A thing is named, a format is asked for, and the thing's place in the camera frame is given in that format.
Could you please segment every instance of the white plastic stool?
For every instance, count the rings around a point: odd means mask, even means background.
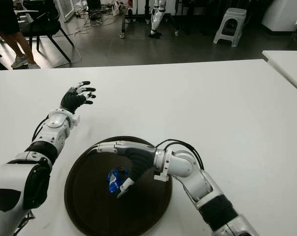
[[[242,35],[242,28],[246,18],[246,10],[239,8],[229,8],[224,15],[220,28],[216,33],[214,43],[217,44],[218,40],[226,39],[232,42],[231,47],[236,47]],[[223,34],[223,30],[226,27],[227,21],[234,19],[237,21],[237,28],[233,36]]]

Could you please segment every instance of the black shorts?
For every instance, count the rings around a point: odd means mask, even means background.
[[[20,31],[13,10],[13,0],[0,0],[0,31],[3,31],[4,34],[13,34]]]

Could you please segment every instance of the cable on floor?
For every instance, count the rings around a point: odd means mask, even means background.
[[[112,22],[104,24],[104,22],[107,21],[107,20],[112,20]],[[75,29],[75,32],[73,34],[71,34],[71,35],[74,35],[74,47],[75,47],[76,51],[79,54],[79,58],[77,60],[75,60],[75,61],[67,62],[67,63],[61,64],[61,65],[55,66],[54,68],[58,68],[58,67],[63,66],[63,65],[78,63],[78,62],[81,61],[81,53],[80,53],[80,51],[78,50],[78,48],[76,46],[77,45],[77,42],[76,42],[76,35],[77,34],[88,34],[90,29],[92,28],[92,26],[109,26],[109,25],[111,25],[111,24],[113,24],[115,22],[116,22],[115,18],[110,18],[110,17],[104,16],[104,15],[101,15],[99,19],[94,20],[94,21],[91,21],[90,19],[87,18],[85,23],[82,26],[77,27]]]

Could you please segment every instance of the robot leg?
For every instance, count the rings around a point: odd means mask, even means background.
[[[157,0],[155,1],[155,7],[152,10],[152,29],[149,34],[149,37],[151,38],[159,38],[162,35],[161,33],[157,32],[157,29],[166,12],[166,0],[159,0],[159,6],[157,6],[156,2]]]

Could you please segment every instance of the robot finger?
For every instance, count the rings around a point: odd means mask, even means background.
[[[84,85],[89,85],[90,81],[83,81],[83,82],[79,82],[76,85],[72,86],[70,89],[74,89],[77,90],[78,88],[84,86]]]
[[[80,95],[83,95],[86,98],[86,100],[89,100],[91,98],[95,98],[96,97],[96,95],[94,95],[93,92],[91,92],[91,91],[82,92],[82,93],[79,94],[79,96]]]
[[[91,105],[91,104],[93,104],[93,102],[92,102],[92,101],[89,101],[89,100],[87,100],[86,102],[84,102],[84,104],[89,104],[89,105]]]
[[[80,93],[82,93],[82,92],[85,92],[85,91],[91,91],[91,92],[94,92],[94,91],[96,91],[96,89],[95,89],[95,88],[88,88],[88,87],[80,87],[80,88],[78,88],[78,89],[76,90],[76,92],[77,92],[78,94],[80,94]]]

